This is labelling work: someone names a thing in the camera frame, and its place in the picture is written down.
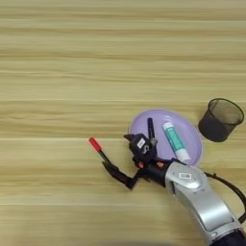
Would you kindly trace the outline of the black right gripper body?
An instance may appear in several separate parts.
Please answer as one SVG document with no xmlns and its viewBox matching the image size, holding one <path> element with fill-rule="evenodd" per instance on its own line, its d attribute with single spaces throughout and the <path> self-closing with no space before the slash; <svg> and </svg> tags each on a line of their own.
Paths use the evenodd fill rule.
<svg viewBox="0 0 246 246">
<path fill-rule="evenodd" d="M 164 160 L 156 154 L 153 154 L 149 159 L 133 156 L 133 161 L 135 166 L 139 169 L 138 174 L 141 178 L 151 180 L 166 187 L 166 172 L 174 159 Z"/>
</svg>

